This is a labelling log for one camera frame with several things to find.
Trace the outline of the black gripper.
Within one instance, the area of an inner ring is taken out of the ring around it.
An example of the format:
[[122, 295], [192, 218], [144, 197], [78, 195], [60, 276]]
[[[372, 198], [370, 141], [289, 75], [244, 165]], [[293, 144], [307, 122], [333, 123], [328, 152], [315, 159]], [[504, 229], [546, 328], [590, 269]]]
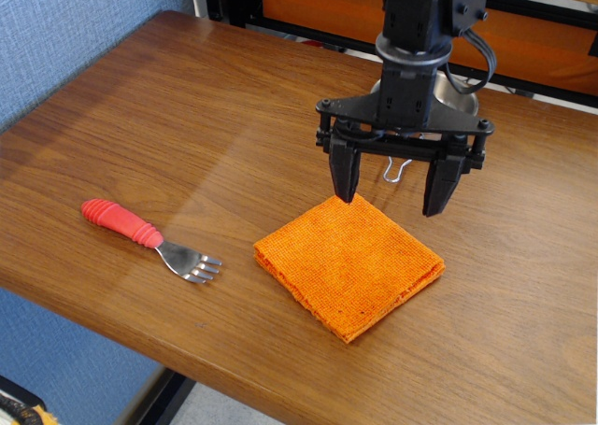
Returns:
[[463, 171], [483, 166], [494, 132], [478, 115], [477, 91], [432, 67], [410, 72], [384, 64], [370, 93], [325, 98], [317, 111], [317, 145], [329, 156], [338, 198], [353, 201], [364, 154], [423, 161], [430, 164], [422, 210], [427, 218], [444, 211]]

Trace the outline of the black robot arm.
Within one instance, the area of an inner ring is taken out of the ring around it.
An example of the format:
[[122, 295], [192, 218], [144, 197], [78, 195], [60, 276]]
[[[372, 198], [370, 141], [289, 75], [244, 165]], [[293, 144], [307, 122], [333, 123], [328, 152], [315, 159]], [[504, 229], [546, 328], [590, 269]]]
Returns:
[[429, 163], [423, 213], [445, 209], [462, 175], [482, 167], [490, 120], [443, 104], [434, 95], [439, 72], [449, 72], [452, 41], [464, 38], [494, 73], [496, 56], [473, 31], [487, 17], [487, 0], [383, 0], [376, 39], [382, 61], [377, 88], [317, 103], [317, 143], [329, 155], [335, 194], [349, 203], [364, 153]]

